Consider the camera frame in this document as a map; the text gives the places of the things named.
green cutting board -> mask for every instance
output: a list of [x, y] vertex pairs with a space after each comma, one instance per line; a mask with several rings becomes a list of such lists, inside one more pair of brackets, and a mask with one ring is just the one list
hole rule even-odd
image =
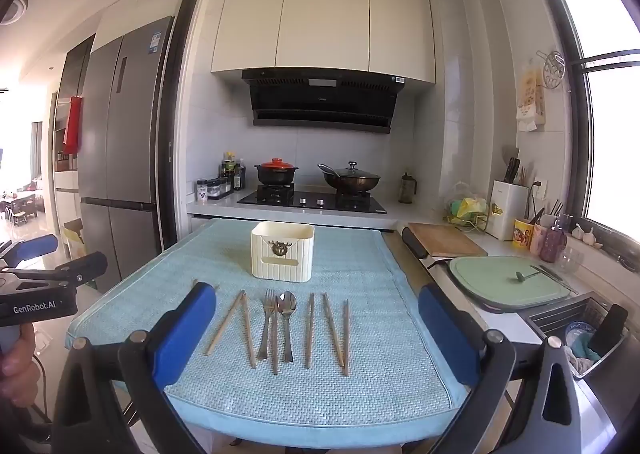
[[569, 290], [545, 274], [536, 274], [524, 282], [516, 272], [536, 272], [535, 261], [523, 257], [457, 257], [449, 269], [460, 285], [482, 303], [505, 311], [519, 311], [564, 299]]

stainless steel refrigerator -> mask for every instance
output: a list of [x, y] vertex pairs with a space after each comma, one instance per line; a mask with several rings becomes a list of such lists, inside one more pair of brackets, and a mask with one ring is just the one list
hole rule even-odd
[[78, 187], [88, 253], [108, 260], [105, 292], [162, 250], [156, 192], [158, 101], [172, 17], [92, 52], [82, 91]]

blue gripper pad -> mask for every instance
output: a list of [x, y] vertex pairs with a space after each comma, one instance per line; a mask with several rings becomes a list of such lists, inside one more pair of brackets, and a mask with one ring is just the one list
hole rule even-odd
[[196, 283], [175, 310], [165, 313], [149, 333], [148, 351], [159, 389], [175, 384], [216, 312], [216, 291]]
[[480, 379], [481, 328], [469, 314], [456, 309], [435, 283], [420, 290], [418, 311], [456, 379], [474, 387]]
[[4, 259], [7, 266], [14, 269], [21, 261], [50, 254], [55, 252], [57, 247], [58, 238], [53, 234], [47, 234], [29, 241], [16, 243], [15, 246], [4, 253], [2, 259]]

range hood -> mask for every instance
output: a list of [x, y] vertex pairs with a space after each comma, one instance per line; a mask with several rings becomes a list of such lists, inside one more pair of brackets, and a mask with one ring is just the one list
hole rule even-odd
[[251, 68], [254, 126], [338, 127], [388, 133], [404, 77], [332, 68]]

cutting board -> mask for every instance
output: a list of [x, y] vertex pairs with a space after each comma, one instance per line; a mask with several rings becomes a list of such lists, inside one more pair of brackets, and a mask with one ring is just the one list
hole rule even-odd
[[540, 306], [569, 295], [569, 290], [544, 274], [520, 282], [516, 272], [534, 274], [531, 265], [537, 263], [524, 257], [457, 257], [449, 270], [472, 297], [503, 311]]
[[452, 225], [409, 223], [409, 230], [431, 257], [487, 255], [484, 249]]

